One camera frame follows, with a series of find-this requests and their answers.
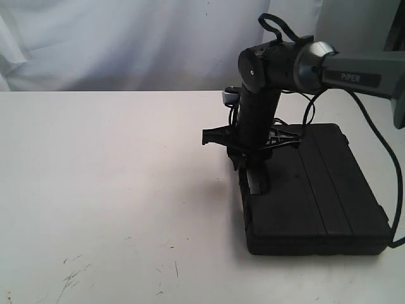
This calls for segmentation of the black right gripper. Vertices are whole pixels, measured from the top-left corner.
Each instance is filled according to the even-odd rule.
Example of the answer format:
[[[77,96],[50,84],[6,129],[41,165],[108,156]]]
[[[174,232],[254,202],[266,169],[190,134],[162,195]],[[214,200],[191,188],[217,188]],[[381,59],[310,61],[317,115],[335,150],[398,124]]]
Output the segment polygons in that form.
[[[245,86],[240,87],[239,103],[230,109],[228,125],[202,131],[202,144],[215,143],[230,150],[230,160],[235,171],[246,169],[249,157],[269,157],[273,149],[284,146],[298,148],[300,136],[274,127],[280,89],[260,89],[253,93]],[[267,159],[257,164],[259,194],[271,189]]]

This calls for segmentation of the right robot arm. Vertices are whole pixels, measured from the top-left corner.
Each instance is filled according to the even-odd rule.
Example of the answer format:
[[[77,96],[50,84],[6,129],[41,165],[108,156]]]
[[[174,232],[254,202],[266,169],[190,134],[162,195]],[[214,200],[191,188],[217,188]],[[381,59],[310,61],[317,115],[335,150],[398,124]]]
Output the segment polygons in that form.
[[[342,54],[311,36],[274,40],[243,50],[238,58],[240,87],[228,87],[223,102],[228,125],[202,132],[202,143],[228,149],[235,168],[262,162],[274,149],[298,147],[302,135],[278,129],[275,111],[283,91],[320,96],[342,89],[388,99],[393,121],[404,127],[404,53]]]

